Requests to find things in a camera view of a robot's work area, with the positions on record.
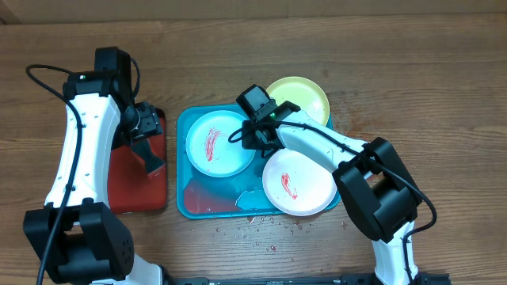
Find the yellow-green plate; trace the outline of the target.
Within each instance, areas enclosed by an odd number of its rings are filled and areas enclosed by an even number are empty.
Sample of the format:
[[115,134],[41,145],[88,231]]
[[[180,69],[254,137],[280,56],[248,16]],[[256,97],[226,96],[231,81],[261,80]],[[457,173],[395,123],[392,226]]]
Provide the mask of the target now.
[[266,89],[278,105],[290,101],[298,105],[310,118],[326,126],[330,119],[330,104],[322,88],[310,79],[285,77]]

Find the red sponge with green pad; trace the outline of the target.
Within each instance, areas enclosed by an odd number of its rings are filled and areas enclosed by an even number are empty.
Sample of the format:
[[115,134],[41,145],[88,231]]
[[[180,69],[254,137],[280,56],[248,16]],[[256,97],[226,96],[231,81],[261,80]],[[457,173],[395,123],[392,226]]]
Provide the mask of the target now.
[[152,150],[148,139],[139,140],[131,146],[135,156],[144,164],[144,169],[149,177],[156,177],[164,169],[166,163]]

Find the white plate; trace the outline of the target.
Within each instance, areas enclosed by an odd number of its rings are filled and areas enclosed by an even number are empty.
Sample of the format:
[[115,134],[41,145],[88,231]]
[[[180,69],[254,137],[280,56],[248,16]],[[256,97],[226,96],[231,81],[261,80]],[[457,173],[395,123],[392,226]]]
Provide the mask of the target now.
[[330,172],[303,154],[287,149],[277,151],[266,162],[262,185],[278,210],[294,216],[323,211],[337,193]]

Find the light blue plate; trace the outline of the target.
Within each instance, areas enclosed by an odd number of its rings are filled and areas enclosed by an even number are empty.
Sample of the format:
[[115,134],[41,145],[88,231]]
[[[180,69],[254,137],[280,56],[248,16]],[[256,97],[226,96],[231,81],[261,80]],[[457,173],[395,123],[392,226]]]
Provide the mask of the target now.
[[246,118],[237,112],[219,110],[201,116],[190,128],[185,140],[191,164],[210,177],[230,177],[243,171],[254,159],[255,151],[242,148],[229,137]]

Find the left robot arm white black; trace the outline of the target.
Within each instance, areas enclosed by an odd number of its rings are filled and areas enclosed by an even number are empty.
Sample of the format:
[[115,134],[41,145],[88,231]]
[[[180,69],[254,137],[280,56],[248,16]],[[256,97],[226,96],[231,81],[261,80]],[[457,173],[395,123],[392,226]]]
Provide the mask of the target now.
[[137,62],[118,47],[95,51],[94,69],[70,72],[57,97],[67,129],[44,206],[27,211],[23,231],[40,259],[38,278],[71,284],[170,284],[136,251],[120,221],[167,202],[166,118],[137,101]]

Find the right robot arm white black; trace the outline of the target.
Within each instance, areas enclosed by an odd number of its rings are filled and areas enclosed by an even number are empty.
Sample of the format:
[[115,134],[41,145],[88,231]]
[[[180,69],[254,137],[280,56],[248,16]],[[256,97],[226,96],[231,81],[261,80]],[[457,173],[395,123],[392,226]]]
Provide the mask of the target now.
[[247,119],[230,142],[251,150],[294,150],[329,171],[348,216],[372,240],[374,283],[415,283],[409,242],[422,199],[394,147],[380,137],[363,142],[332,131],[290,101],[277,104],[259,85],[236,102]]

